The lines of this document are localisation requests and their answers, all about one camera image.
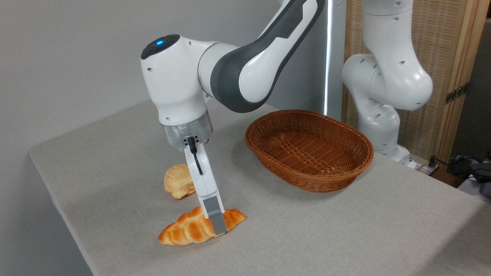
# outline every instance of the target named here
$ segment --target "pastry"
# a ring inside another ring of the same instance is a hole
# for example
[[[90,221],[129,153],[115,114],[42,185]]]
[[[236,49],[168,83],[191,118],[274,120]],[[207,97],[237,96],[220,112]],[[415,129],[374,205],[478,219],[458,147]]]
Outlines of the pastry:
[[[237,209],[225,210],[223,214],[227,230],[232,230],[247,217]],[[203,243],[212,237],[218,237],[213,231],[209,219],[205,219],[201,207],[194,208],[191,212],[181,215],[175,223],[169,224],[160,233],[159,242],[165,245],[188,245],[191,243]]]
[[[188,166],[179,164],[168,169],[165,172],[164,189],[176,199],[195,193]]]

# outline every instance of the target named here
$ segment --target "power strip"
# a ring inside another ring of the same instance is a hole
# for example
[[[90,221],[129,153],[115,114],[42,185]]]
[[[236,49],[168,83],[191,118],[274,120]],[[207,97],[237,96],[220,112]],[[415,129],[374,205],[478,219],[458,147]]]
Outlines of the power strip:
[[[418,164],[416,166],[416,170],[419,171],[419,172],[422,172],[428,176],[432,176],[436,170],[438,170],[440,167],[438,166],[435,166],[435,167],[429,167],[428,165],[420,165]]]

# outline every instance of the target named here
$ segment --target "gray tablecloth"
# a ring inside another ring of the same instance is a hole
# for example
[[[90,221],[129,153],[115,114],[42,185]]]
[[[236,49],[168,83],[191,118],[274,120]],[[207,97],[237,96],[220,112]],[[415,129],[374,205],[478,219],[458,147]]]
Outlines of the gray tablecloth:
[[[164,191],[185,164],[148,102],[30,151],[94,275],[491,275],[491,206],[376,154],[333,193],[297,189],[244,143],[273,111],[238,114],[215,100],[207,145],[225,208],[248,218],[202,244],[167,246],[160,232],[198,206]]]

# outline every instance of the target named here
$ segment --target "woven panel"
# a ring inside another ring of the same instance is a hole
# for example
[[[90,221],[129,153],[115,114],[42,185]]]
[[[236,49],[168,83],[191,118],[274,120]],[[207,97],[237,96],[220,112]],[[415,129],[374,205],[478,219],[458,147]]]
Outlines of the woven panel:
[[[462,25],[467,0],[414,0],[412,41],[418,59],[433,79],[433,94],[417,111],[397,110],[401,118],[398,143],[412,154],[429,158],[438,132],[438,112],[442,110],[448,91],[452,55]],[[346,56],[369,53],[362,42],[363,1],[349,0],[347,14]],[[354,102],[345,88],[343,119],[356,126]]]

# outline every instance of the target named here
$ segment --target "white wall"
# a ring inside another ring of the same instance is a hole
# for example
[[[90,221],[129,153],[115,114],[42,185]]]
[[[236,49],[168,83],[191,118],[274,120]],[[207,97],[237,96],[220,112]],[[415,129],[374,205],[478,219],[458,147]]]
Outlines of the white wall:
[[[275,0],[0,1],[0,275],[90,275],[27,157],[41,142],[149,99],[139,56],[178,33],[243,45]],[[322,111],[325,20],[270,104]]]

